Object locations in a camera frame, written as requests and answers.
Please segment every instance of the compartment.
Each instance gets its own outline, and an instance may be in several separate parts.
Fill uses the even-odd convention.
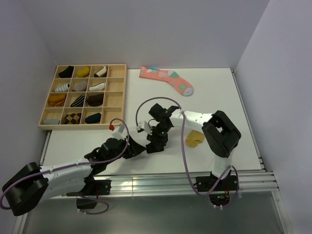
[[[84,97],[86,97],[86,93],[85,92],[72,92],[72,93],[68,93],[67,94],[67,98],[65,101],[65,107],[69,107],[69,108],[73,108],[70,105],[81,95],[83,95]]]
[[[110,124],[114,118],[122,119],[122,108],[121,107],[104,107],[102,111],[102,124]],[[120,121],[115,120],[113,124],[121,124]]]
[[[123,106],[123,92],[105,92],[104,106],[122,107]]]
[[[107,78],[106,91],[123,91],[124,78]]]
[[[85,119],[91,115],[94,115],[96,113],[102,114],[102,107],[85,107],[83,108],[83,113],[82,113],[82,118],[81,118],[81,124],[91,124],[91,123],[86,123]]]
[[[90,78],[89,83],[88,83],[87,92],[90,92],[89,91],[90,87],[95,86],[95,85],[100,84],[100,83],[105,83],[105,88],[99,90],[98,92],[102,92],[106,89],[106,78]]]
[[[87,86],[88,86],[89,78],[72,78],[70,86],[69,86],[69,92],[74,92],[74,88],[83,81],[87,82]]]
[[[44,109],[41,120],[40,120],[40,125],[44,125],[44,121],[47,119],[58,119],[60,120],[62,117],[62,112],[63,108],[51,108],[51,109]]]
[[[72,113],[75,113],[75,114],[81,113],[81,116],[82,116],[82,107],[64,108],[64,111],[63,111],[63,114],[62,114],[62,117],[61,117],[61,120],[60,120],[60,124],[72,125],[72,124],[69,124],[69,123],[65,124],[65,117],[66,117],[66,115],[70,115]]]
[[[54,75],[54,78],[60,78],[59,77],[59,73],[64,71],[66,68],[68,67],[68,65],[62,65],[62,66],[58,66],[56,72],[55,72],[55,75]]]
[[[67,98],[67,92],[65,93],[49,93],[49,96],[48,96],[48,98],[47,98],[47,101],[46,101],[46,103],[45,103],[45,108],[62,108],[64,105],[65,105],[65,102],[66,102],[66,98]],[[58,96],[58,95],[65,95],[66,97],[65,97],[65,100],[64,100],[64,104],[62,105],[62,106],[51,106],[50,105],[50,103],[49,103],[49,97],[51,97],[51,96]]]
[[[97,73],[98,71],[102,70],[103,69],[103,66],[106,66],[106,73],[100,77],[107,77],[107,72],[108,72],[108,65],[93,65],[91,67],[91,72],[90,72],[90,77],[93,78],[94,77],[94,74]]]
[[[87,92],[85,100],[84,100],[84,107],[102,107],[104,100],[105,100],[105,95],[103,96],[103,103],[100,106],[90,106],[88,103],[90,96],[99,95],[99,94],[104,94],[104,92]]]
[[[59,88],[65,84],[70,84],[70,82],[71,82],[70,78],[62,78],[62,79],[53,80],[52,85],[51,85],[51,89],[50,89],[50,93],[56,93],[55,92],[56,88]]]
[[[85,67],[88,67],[88,68],[89,68],[89,73],[88,73],[86,76],[78,77],[78,76],[77,76],[77,72],[83,70]],[[90,76],[90,72],[91,72],[91,66],[90,66],[90,65],[75,66],[74,72],[73,72],[73,78],[88,78],[88,77]]]
[[[125,77],[126,65],[109,65],[107,77]]]

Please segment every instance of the white table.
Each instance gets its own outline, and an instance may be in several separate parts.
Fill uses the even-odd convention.
[[[260,170],[259,158],[252,135],[247,124],[244,110],[229,68],[221,69],[174,69],[195,89],[185,97],[164,82],[139,78],[139,69],[128,70],[125,121],[130,128],[130,135],[138,143],[145,145],[146,133],[138,134],[135,130],[135,113],[138,106],[146,99],[166,96],[180,103],[183,109],[201,113],[224,111],[242,134],[242,138],[233,156],[233,165],[238,170]],[[140,110],[138,120],[149,120],[148,114],[153,104],[159,103],[169,108],[174,103],[167,100],[155,100],[146,103]],[[147,155],[146,152],[132,159],[119,159],[110,164],[100,175],[146,175],[183,173],[180,146],[180,128],[169,132],[169,142],[165,151]],[[190,130],[185,130],[185,138]],[[44,166],[62,164],[82,158],[99,147],[111,137],[109,130],[54,130],[47,146]],[[207,142],[195,148],[185,146],[190,172],[208,172],[213,168],[214,154]]]

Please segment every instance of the gray floor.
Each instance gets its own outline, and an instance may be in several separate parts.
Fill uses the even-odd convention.
[[[271,193],[243,194],[220,211],[191,196],[106,199],[101,215],[77,212],[73,199],[48,200],[26,221],[24,234],[281,234]]]

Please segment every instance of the wooden tray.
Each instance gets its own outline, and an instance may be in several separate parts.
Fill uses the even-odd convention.
[[[127,66],[125,64],[112,65],[71,65],[74,66],[74,71],[71,78],[59,78],[59,72],[64,71],[68,65],[58,66],[54,74],[51,84],[50,92],[46,99],[46,103],[40,118],[39,127],[44,130],[74,130],[74,129],[108,129],[109,123],[113,118],[123,118],[124,103],[125,103],[125,87]],[[90,74],[84,78],[77,77],[77,71],[85,66],[90,68]],[[103,66],[107,66],[107,73],[102,78],[95,78],[94,73],[99,71]],[[87,91],[73,92],[73,88],[81,81],[88,82]],[[103,91],[90,92],[89,87],[98,83],[106,83]],[[64,84],[69,83],[68,92],[56,93],[55,89]],[[64,106],[50,106],[48,98],[51,95],[66,94]],[[91,95],[104,94],[103,104],[98,107],[91,107],[88,105],[87,98]],[[85,96],[83,107],[70,107],[71,103],[80,95]],[[80,124],[64,124],[64,117],[71,113],[82,113]],[[101,121],[97,124],[86,124],[85,118],[96,113],[101,113]],[[58,125],[43,124],[46,119],[58,119]]]

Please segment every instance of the pink sock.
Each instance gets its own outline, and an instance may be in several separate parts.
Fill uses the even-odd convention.
[[[185,79],[181,78],[174,70],[157,70],[141,67],[140,78],[164,81],[172,85],[184,96],[192,95],[194,88]]]

